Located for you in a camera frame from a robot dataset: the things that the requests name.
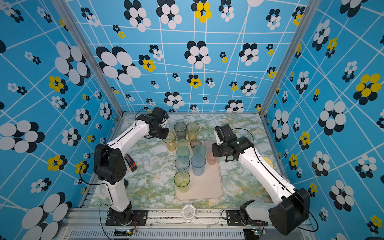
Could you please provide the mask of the light green short glass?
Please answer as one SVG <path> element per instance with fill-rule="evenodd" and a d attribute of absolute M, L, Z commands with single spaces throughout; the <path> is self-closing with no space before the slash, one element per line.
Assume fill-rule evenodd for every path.
<path fill-rule="evenodd" d="M 186 139 L 181 139 L 177 141 L 177 146 L 178 148 L 180 147 L 188 147 L 189 146 L 189 141 Z"/>

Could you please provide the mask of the blue short glass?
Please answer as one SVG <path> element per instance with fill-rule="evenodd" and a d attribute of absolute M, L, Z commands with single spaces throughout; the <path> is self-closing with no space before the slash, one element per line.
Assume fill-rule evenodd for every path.
<path fill-rule="evenodd" d="M 195 176 L 201 176 L 204 173 L 206 158 L 203 155 L 197 154 L 191 158 L 193 173 Z"/>

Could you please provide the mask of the small grey glass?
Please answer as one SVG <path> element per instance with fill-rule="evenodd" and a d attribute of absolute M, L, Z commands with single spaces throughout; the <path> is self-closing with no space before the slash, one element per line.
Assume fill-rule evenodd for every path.
<path fill-rule="evenodd" d="M 200 146 L 202 144 L 202 141 L 200 139 L 192 139 L 190 141 L 190 146 L 194 148 L 195 146 Z"/>

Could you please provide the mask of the teal glass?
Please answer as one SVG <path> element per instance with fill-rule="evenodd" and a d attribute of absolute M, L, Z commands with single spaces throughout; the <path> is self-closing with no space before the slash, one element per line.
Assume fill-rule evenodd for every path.
<path fill-rule="evenodd" d="M 190 157 L 190 149 L 186 146 L 181 146 L 177 148 L 177 156 L 178 157 Z"/>

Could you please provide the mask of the tall yellow glass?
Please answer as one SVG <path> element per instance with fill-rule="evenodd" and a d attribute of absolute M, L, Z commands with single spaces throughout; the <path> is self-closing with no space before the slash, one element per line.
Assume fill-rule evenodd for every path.
<path fill-rule="evenodd" d="M 197 139 L 200 130 L 200 125 L 196 122 L 191 122 L 187 124 L 187 131 L 189 140 Z"/>

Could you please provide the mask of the yellow short glass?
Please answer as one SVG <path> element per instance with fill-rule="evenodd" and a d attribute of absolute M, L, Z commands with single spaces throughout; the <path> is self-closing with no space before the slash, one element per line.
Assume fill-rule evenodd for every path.
<path fill-rule="evenodd" d="M 173 132 L 169 132 L 167 137 L 163 139 L 163 142 L 165 143 L 167 149 L 170 152 L 177 150 L 177 139 L 176 135 Z"/>

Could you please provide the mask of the clear dotted glass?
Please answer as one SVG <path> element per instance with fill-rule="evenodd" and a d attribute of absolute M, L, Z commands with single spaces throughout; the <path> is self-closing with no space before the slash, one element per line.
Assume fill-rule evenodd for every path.
<path fill-rule="evenodd" d="M 208 151 L 212 150 L 212 145 L 214 144 L 215 142 L 212 141 L 212 140 L 207 140 L 204 142 L 204 146 L 206 147 L 206 149 Z"/>

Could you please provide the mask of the tall grey glass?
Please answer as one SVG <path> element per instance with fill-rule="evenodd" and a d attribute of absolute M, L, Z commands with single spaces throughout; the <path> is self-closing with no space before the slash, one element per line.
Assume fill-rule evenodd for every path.
<path fill-rule="evenodd" d="M 187 124 L 178 122 L 174 125 L 175 134 L 178 140 L 185 140 L 187 137 Z"/>

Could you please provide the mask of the teal glass lowest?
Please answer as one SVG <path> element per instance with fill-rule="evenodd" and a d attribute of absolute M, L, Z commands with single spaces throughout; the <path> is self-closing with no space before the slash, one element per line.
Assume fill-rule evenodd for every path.
<path fill-rule="evenodd" d="M 193 148 L 194 155 L 203 155 L 205 156 L 207 153 L 207 149 L 204 145 L 196 145 Z"/>

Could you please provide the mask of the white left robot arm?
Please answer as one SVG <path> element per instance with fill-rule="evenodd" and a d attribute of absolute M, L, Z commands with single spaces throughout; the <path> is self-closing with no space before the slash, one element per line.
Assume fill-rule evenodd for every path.
<path fill-rule="evenodd" d="M 114 140 L 95 148 L 94 173 L 107 186 L 112 202 L 110 215 L 118 225 L 128 225 L 134 219 L 132 203 L 126 194 L 125 155 L 145 136 L 165 139 L 169 133 L 165 127 L 167 120 L 168 114 L 155 107 L 151 113 L 136 117 L 134 123 Z"/>

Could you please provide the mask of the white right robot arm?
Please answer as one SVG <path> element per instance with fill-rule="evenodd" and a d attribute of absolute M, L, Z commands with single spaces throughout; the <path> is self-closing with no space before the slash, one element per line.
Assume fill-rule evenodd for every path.
<path fill-rule="evenodd" d="M 301 188 L 297 189 L 278 174 L 254 148 L 246 137 L 235 135 L 227 139 L 216 137 L 212 144 L 214 157 L 234 157 L 244 165 L 263 185 L 271 197 L 274 207 L 258 207 L 250 200 L 240 207 L 240 216 L 245 225 L 256 221 L 272 223 L 283 235 L 299 227 L 310 217 L 310 195 Z"/>

